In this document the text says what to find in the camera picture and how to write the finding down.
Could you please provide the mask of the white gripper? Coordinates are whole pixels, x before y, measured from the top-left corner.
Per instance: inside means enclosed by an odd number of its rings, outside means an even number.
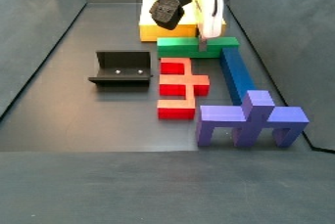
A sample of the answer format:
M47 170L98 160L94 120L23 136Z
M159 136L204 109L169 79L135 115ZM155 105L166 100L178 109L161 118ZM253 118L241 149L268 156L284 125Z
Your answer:
M197 29L200 32L198 51L206 51L206 39L222 34L224 0L194 0Z

